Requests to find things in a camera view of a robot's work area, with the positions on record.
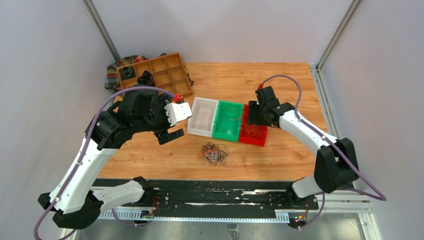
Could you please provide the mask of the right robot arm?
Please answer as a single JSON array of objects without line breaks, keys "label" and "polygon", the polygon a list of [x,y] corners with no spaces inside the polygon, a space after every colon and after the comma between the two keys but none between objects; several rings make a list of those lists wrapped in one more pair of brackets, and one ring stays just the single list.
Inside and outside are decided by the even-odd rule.
[{"label": "right robot arm", "polygon": [[316,157],[313,174],[298,179],[287,187],[286,203],[294,209],[306,197],[332,193],[356,181],[359,176],[354,144],[348,138],[338,139],[316,128],[288,103],[280,103],[272,87],[255,91],[257,100],[248,103],[248,124],[277,127],[297,138]]}]

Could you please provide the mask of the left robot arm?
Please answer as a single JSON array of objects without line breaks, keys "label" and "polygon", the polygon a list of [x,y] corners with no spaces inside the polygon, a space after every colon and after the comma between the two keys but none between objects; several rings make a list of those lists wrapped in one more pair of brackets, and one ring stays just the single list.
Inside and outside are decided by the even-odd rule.
[{"label": "left robot arm", "polygon": [[94,115],[57,187],[38,198],[45,213],[53,212],[52,220],[59,228],[85,229],[104,212],[124,204],[150,206],[154,188],[141,176],[104,190],[92,186],[105,164],[134,134],[151,132],[163,145],[182,137],[182,129],[170,132],[170,128],[192,116],[184,98],[165,89],[136,85],[119,94],[121,101],[109,98]]}]

